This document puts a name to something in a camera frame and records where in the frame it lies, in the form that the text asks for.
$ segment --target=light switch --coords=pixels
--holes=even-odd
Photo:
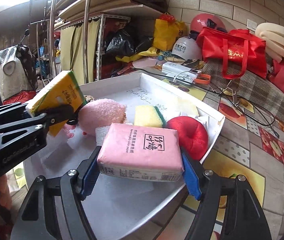
[[[253,22],[252,20],[250,19],[247,19],[247,25],[246,27],[251,30],[251,31],[254,31],[256,30],[256,27],[257,27],[257,23],[256,22]]]

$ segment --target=blue gripper pad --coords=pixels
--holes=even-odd
[[[100,175],[100,170],[97,163],[97,157],[89,166],[87,172],[85,173],[82,180],[82,190],[80,191],[80,195],[83,199],[87,196],[91,195],[95,183]]]
[[[192,165],[190,164],[189,160],[186,158],[183,151],[182,154],[182,161],[184,166],[183,178],[186,184],[189,193],[194,196],[197,200],[200,200],[202,192],[200,190],[198,177],[194,172]]]

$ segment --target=white tray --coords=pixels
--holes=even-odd
[[[188,112],[190,104],[196,105],[200,116],[210,116],[209,149],[201,163],[213,147],[225,119],[223,114],[195,97],[143,73],[104,79],[80,88],[84,95],[92,95],[95,99],[110,98],[127,105],[127,119],[132,123],[137,105],[157,105],[163,112],[166,108]],[[47,179],[62,176],[90,157],[96,146],[95,137],[83,135],[79,127],[71,132],[74,137],[68,140],[63,130],[55,138],[48,136],[48,145],[24,161],[29,187],[38,175]],[[183,187],[183,179],[151,182],[100,174],[92,194],[82,204],[97,239],[116,240],[146,223]],[[58,203],[57,212],[62,237],[69,239],[63,209]]]

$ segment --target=white helmet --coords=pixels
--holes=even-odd
[[[181,57],[184,60],[202,59],[202,49],[196,41],[190,37],[179,38],[172,49],[172,54]]]

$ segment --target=black plastic bag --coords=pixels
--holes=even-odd
[[[131,57],[138,44],[137,30],[130,24],[118,30],[107,46],[106,54]]]
[[[103,50],[104,51],[106,51],[114,35],[115,35],[115,32],[113,31],[109,31],[109,33],[106,35],[105,39],[103,40]]]
[[[139,45],[135,48],[135,53],[140,53],[142,51],[147,51],[153,44],[153,37],[144,36],[141,38]]]

